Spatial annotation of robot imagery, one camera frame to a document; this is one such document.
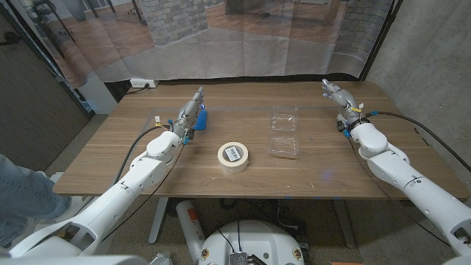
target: backdrop curtain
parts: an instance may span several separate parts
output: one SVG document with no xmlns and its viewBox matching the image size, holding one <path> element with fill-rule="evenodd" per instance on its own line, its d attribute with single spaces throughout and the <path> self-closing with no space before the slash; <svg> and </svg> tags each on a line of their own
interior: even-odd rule
<svg viewBox="0 0 471 265">
<path fill-rule="evenodd" d="M 346 73 L 358 77 L 392 0 L 10 0 L 72 87 Z"/>
</svg>

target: masking tape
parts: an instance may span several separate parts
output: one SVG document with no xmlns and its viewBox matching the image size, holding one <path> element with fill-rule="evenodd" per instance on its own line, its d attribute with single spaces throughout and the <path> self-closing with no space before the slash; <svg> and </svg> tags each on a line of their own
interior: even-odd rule
<svg viewBox="0 0 471 265">
<path fill-rule="evenodd" d="M 226 149 L 230 149 L 231 147 L 235 147 L 237 150 L 238 156 L 240 156 L 239 159 L 230 161 Z M 224 170 L 227 173 L 235 174 L 239 173 L 242 170 L 244 170 L 247 167 L 247 164 L 249 163 L 249 151 L 247 148 L 238 142 L 230 142 L 227 143 L 221 148 L 219 148 L 218 151 L 218 160 L 219 160 L 219 165 L 221 166 L 222 170 Z"/>
</svg>

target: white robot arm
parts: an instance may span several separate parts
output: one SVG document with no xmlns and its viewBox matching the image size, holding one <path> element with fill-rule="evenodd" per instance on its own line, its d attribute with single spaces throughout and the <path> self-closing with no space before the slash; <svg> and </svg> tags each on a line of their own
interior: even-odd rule
<svg viewBox="0 0 471 265">
<path fill-rule="evenodd" d="M 146 189 L 157 185 L 172 164 L 172 150 L 193 137 L 193 125 L 203 103 L 200 88 L 180 111 L 171 131 L 151 141 L 146 151 L 131 163 L 130 170 L 82 213 L 51 225 L 24 239 L 10 250 L 11 258 L 78 257 L 93 255 L 116 227 L 131 203 Z M 66 241 L 58 233 L 73 230 L 75 236 Z"/>
<path fill-rule="evenodd" d="M 358 153 L 373 174 L 401 190 L 442 231 L 457 255 L 471 256 L 471 209 L 414 169 L 404 152 L 361 117 L 348 91 L 326 79 L 322 87 L 327 91 L 323 95 L 339 107 L 339 131 L 347 131 L 360 144 Z"/>
</svg>

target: jeans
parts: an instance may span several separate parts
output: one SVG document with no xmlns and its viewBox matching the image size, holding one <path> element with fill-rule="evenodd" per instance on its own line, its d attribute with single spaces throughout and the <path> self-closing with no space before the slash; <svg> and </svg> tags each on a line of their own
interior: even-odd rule
<svg viewBox="0 0 471 265">
<path fill-rule="evenodd" d="M 55 194 L 53 186 L 40 172 L 16 166 L 0 154 L 0 247 L 21 235 L 27 217 L 54 219 L 67 211 L 71 198 Z"/>
</svg>

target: power strip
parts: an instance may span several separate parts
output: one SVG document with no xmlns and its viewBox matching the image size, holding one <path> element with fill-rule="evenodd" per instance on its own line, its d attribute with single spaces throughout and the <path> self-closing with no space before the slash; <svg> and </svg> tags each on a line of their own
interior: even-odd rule
<svg viewBox="0 0 471 265">
<path fill-rule="evenodd" d="M 149 84 L 149 88 L 156 88 L 158 81 L 149 80 L 149 79 L 141 79 L 141 78 L 132 78 L 130 80 L 131 85 L 133 88 L 143 88 L 146 84 Z"/>
</svg>

